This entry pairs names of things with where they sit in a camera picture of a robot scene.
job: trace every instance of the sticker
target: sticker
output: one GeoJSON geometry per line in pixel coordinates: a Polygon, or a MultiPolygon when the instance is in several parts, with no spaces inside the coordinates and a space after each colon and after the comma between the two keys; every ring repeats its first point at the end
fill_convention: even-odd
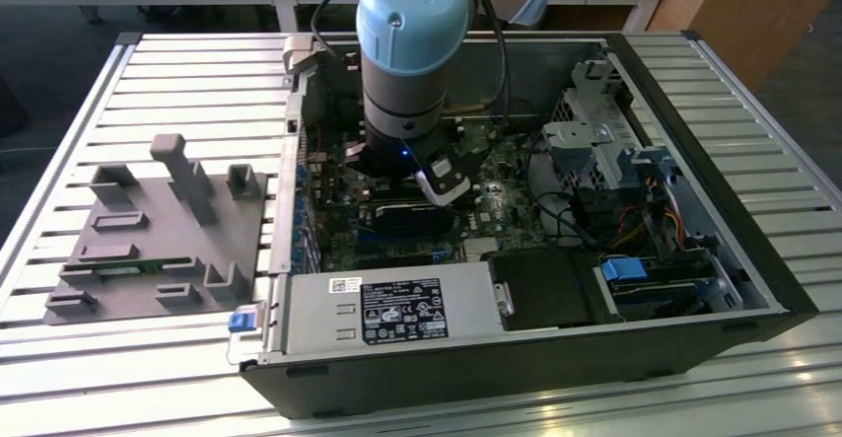
{"type": "Polygon", "coordinates": [[[330,280],[327,291],[331,294],[340,292],[359,292],[362,277],[335,277],[330,280]]]}
{"type": "Polygon", "coordinates": [[[127,274],[131,275],[140,275],[143,274],[143,271],[140,271],[139,267],[112,267],[111,269],[100,269],[96,271],[96,273],[100,276],[125,276],[127,274]]]}
{"type": "Polygon", "coordinates": [[[359,295],[367,344],[447,338],[447,315],[438,278],[363,284],[359,295]]]}

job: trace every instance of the wooden cabinet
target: wooden cabinet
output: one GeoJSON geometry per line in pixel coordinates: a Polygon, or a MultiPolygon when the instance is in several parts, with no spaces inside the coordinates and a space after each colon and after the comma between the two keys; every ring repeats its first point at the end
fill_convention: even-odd
{"type": "Polygon", "coordinates": [[[830,0],[662,0],[650,31],[699,32],[750,89],[795,47],[830,0]]]}

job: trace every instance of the yellow wire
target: yellow wire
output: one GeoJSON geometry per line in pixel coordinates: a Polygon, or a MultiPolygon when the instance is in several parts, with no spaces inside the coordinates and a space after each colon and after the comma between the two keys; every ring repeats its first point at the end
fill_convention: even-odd
{"type": "Polygon", "coordinates": [[[678,242],[679,247],[682,247],[682,222],[679,220],[679,217],[673,212],[665,212],[665,215],[670,217],[673,219],[673,223],[675,223],[675,241],[678,242]]]}
{"type": "Polygon", "coordinates": [[[616,240],[616,243],[614,243],[610,247],[614,249],[616,248],[619,245],[622,245],[623,243],[626,243],[628,240],[631,240],[634,237],[636,237],[643,230],[646,230],[646,225],[643,225],[642,223],[636,226],[636,228],[634,230],[631,230],[627,235],[624,237],[622,237],[619,240],[616,240]]]}

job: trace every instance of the green circuit board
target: green circuit board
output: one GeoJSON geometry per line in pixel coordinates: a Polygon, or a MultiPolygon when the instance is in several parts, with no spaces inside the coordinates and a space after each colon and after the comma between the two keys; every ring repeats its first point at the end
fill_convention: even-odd
{"type": "MultiPolygon", "coordinates": [[[[491,129],[486,120],[466,121],[462,152],[484,147],[491,129]]],[[[322,271],[447,264],[470,260],[471,240],[484,239],[499,249],[534,248],[546,234],[528,204],[520,175],[526,140],[504,139],[471,179],[471,191],[444,211],[423,199],[415,180],[398,184],[371,179],[343,165],[346,136],[322,140],[323,151],[312,157],[316,175],[315,204],[322,251],[322,271]],[[428,208],[434,218],[448,220],[447,231],[435,235],[384,237],[371,228],[383,208],[428,208]]]]}

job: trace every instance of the power supply label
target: power supply label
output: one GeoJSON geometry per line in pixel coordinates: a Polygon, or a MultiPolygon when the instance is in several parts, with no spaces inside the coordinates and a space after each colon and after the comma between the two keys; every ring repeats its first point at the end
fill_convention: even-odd
{"type": "Polygon", "coordinates": [[[363,284],[363,341],[370,345],[447,337],[438,278],[363,284]]]}

